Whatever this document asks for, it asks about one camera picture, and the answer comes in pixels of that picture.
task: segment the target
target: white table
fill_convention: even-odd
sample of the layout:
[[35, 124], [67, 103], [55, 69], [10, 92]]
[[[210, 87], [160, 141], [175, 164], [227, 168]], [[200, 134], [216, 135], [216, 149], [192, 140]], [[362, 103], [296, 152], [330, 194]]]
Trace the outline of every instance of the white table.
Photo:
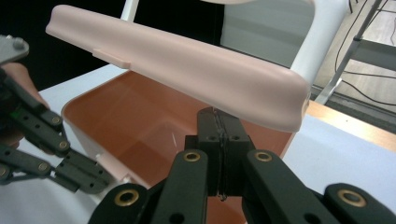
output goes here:
[[[107, 65], [41, 92], [52, 110], [61, 113], [72, 98], [123, 73]], [[65, 124], [72, 148], [82, 146]], [[26, 141], [21, 149], [57, 165]], [[385, 150], [318, 119], [306, 116], [284, 161], [305, 184], [320, 193], [344, 182], [367, 190], [396, 213], [396, 153]], [[87, 223], [96, 203], [84, 193], [72, 193], [49, 180], [29, 180], [0, 186], [0, 223]]]

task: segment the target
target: brass screw insert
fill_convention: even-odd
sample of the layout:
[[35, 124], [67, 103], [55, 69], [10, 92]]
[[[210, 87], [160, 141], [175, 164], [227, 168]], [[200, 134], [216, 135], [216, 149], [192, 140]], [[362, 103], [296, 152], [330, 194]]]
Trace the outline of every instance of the brass screw insert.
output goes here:
[[259, 161], [271, 161], [272, 156], [266, 152], [256, 152], [255, 157]]
[[66, 141], [62, 141], [62, 142], [59, 144], [59, 148], [64, 149], [64, 148], [66, 148], [68, 145], [69, 145], [69, 144], [68, 144]]
[[54, 117], [52, 118], [52, 123], [57, 124], [61, 121], [61, 119], [59, 117]]
[[201, 159], [201, 155], [196, 152], [189, 152], [184, 154], [185, 161], [198, 161]]
[[114, 199], [114, 203], [118, 206], [125, 207], [131, 204], [134, 204], [139, 199], [139, 192], [135, 189], [125, 189], [120, 191], [116, 198]]
[[39, 170], [39, 171], [45, 171], [47, 168], [48, 168], [48, 165], [47, 165], [46, 163], [44, 163], [44, 162], [41, 162], [41, 163], [38, 165], [38, 170]]
[[344, 203], [355, 207], [364, 207], [367, 204], [366, 200], [359, 193], [349, 189], [340, 189], [337, 195]]

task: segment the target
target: chair backrest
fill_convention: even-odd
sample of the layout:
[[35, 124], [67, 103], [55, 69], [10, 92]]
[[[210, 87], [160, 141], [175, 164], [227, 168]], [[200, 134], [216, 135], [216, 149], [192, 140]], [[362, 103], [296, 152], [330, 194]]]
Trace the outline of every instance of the chair backrest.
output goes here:
[[[290, 68], [311, 85], [347, 11], [347, 0], [206, 0], [225, 7], [220, 44]], [[133, 21], [139, 0], [121, 18]]]

